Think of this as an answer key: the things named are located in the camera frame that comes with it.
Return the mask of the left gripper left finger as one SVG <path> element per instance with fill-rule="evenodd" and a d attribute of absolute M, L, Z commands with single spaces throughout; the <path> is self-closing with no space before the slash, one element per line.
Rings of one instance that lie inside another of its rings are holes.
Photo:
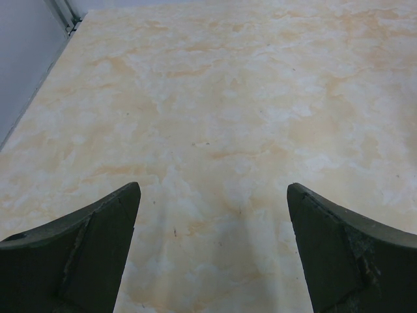
<path fill-rule="evenodd" d="M 1 241 L 2 312 L 113 312 L 141 198 L 128 183 Z"/>

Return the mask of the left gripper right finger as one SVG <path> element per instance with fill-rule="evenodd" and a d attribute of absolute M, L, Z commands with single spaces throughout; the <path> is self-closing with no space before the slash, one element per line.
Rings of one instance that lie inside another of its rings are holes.
<path fill-rule="evenodd" d="M 415 312 L 416 235 L 299 183 L 287 204 L 314 312 Z"/>

